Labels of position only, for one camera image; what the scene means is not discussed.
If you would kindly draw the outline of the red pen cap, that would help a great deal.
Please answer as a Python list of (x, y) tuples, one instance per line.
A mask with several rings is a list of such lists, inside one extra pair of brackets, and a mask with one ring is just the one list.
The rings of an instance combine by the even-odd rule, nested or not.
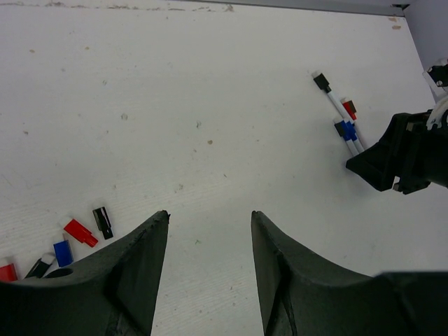
[(8, 258), (0, 260), (0, 282), (14, 282), (18, 280), (18, 274), (14, 262)]
[(65, 232), (82, 244), (87, 244), (91, 248), (98, 244), (98, 239), (93, 233), (74, 218), (64, 220), (62, 227)]

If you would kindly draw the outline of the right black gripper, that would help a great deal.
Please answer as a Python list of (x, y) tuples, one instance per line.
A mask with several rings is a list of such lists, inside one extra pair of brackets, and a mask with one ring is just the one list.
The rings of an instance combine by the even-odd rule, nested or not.
[(408, 195), (430, 184), (447, 187), (447, 109), (430, 125), (430, 111), (395, 114), (376, 144), (346, 162), (346, 168), (378, 191)]

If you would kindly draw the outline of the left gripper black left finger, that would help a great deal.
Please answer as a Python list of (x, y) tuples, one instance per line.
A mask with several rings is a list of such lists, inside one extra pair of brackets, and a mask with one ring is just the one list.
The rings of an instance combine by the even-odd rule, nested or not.
[(1, 284), (2, 335), (150, 335), (165, 258), (162, 210), (43, 278)]

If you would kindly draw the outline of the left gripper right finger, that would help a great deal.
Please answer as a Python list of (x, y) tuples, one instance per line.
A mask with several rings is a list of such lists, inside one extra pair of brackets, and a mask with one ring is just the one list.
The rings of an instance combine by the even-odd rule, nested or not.
[(447, 273), (366, 276), (339, 266), (253, 211), (265, 335), (446, 335)]

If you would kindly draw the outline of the black pen cap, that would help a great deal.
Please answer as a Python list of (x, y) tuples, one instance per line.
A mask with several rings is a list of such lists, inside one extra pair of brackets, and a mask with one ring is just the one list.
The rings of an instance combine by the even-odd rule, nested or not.
[(44, 253), (28, 271), (25, 278), (42, 278), (55, 261), (55, 256), (51, 253)]
[(99, 208), (93, 209), (92, 213), (98, 230), (102, 233), (103, 238), (105, 240), (113, 238), (112, 225), (106, 212), (106, 208), (104, 206), (101, 206)]

